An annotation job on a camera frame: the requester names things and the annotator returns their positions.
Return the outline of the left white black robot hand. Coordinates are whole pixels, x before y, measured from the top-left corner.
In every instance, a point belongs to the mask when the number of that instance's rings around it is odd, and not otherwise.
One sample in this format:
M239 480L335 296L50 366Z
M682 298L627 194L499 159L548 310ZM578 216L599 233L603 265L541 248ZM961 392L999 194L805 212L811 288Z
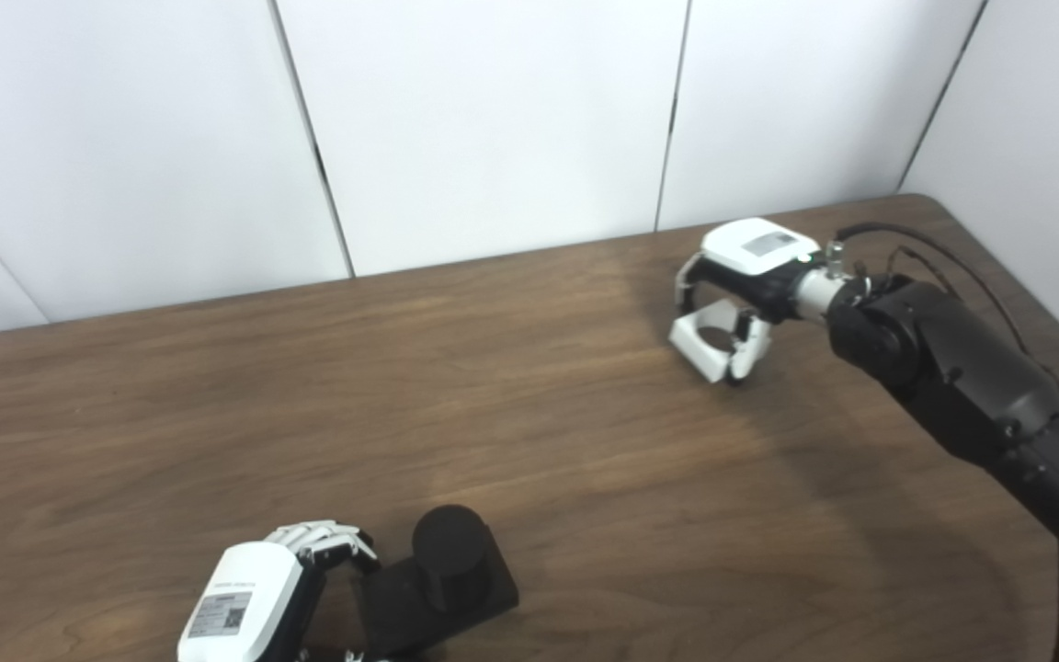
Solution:
M324 519L281 525L230 545L177 642L179 661L311 661L305 636L328 571L380 569L374 541L356 525Z

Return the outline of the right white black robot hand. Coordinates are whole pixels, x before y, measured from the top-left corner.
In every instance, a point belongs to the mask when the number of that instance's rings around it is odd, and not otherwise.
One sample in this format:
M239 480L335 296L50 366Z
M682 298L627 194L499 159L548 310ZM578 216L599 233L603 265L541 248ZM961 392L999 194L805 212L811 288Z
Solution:
M708 382L740 384L770 332L798 318L798 289L823 272L821 246L760 217L715 227L674 278L669 342Z

